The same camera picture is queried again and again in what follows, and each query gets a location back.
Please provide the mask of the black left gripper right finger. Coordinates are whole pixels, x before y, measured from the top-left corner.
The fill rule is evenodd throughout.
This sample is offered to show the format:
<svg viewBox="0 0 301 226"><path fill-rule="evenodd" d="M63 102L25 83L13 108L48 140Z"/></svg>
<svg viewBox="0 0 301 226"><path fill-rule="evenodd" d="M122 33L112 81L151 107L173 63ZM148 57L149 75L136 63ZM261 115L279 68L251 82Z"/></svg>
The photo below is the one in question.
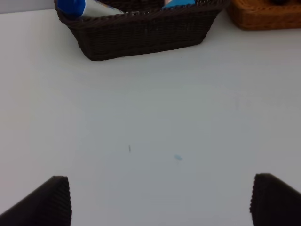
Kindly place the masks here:
<svg viewBox="0 0 301 226"><path fill-rule="evenodd" d="M270 173L256 174L250 213L255 226L299 226L301 193Z"/></svg>

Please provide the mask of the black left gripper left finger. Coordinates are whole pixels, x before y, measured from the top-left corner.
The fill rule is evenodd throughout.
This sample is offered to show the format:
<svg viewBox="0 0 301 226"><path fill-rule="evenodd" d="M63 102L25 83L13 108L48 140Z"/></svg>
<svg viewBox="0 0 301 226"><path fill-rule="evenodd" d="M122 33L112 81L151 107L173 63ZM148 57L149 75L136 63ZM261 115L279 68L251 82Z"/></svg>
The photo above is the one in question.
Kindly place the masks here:
<svg viewBox="0 0 301 226"><path fill-rule="evenodd" d="M68 178L52 176L0 215L2 226L70 226L71 194Z"/></svg>

